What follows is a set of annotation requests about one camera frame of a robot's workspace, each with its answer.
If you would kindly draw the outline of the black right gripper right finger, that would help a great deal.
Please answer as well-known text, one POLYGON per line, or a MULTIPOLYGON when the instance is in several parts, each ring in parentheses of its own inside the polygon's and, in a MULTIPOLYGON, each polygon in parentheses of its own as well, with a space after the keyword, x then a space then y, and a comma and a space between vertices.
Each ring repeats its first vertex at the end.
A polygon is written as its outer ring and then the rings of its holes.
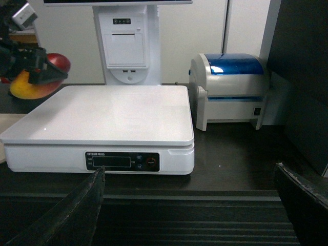
POLYGON ((327 245, 327 192, 282 163, 274 184, 300 245, 327 245))

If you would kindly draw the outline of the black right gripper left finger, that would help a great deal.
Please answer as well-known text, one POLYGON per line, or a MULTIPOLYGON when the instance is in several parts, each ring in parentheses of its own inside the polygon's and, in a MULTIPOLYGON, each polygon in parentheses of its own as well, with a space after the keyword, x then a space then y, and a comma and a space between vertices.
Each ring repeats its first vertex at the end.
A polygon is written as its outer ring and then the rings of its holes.
POLYGON ((91 245, 105 180, 102 166, 5 245, 91 245))

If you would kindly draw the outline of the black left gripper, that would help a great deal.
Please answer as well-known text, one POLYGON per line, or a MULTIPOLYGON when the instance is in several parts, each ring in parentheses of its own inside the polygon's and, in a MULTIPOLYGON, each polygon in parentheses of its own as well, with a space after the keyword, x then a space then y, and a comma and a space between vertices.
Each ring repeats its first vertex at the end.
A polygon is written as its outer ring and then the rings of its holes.
POLYGON ((1 1, 1 76, 16 77, 29 72, 28 83, 44 85, 68 77, 69 60, 59 53, 43 48, 26 48, 10 39, 11 31, 22 31, 37 15, 27 1, 1 1))

